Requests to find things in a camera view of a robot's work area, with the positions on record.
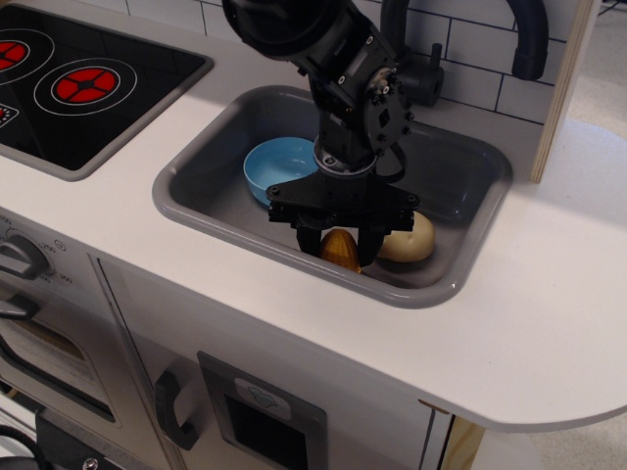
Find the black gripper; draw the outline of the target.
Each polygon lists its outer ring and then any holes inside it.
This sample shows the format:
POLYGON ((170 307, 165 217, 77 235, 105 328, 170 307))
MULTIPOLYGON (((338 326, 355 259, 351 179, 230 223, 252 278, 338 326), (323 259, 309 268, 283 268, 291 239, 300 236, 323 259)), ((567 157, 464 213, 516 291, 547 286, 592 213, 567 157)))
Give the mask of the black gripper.
POLYGON ((321 233, 331 228, 358 232, 361 267, 376 259, 386 235, 409 231, 419 198, 379 180, 371 173, 337 178, 321 170, 309 176, 275 183, 266 189, 271 222, 296 230, 300 250, 320 255, 321 233))

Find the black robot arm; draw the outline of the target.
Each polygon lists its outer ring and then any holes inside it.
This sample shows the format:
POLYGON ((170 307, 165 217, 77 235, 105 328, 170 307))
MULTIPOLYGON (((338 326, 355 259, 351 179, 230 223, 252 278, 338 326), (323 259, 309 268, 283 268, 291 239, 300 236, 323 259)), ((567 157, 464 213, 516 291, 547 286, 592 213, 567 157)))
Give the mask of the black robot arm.
POLYGON ((313 256, 323 231, 355 228, 360 264, 373 263, 386 236, 412 230, 419 204, 395 185, 407 169, 399 142, 412 115, 393 50, 351 1, 225 1, 222 8, 245 44, 308 78, 319 112, 317 170, 267 188, 270 221, 289 224, 313 256))

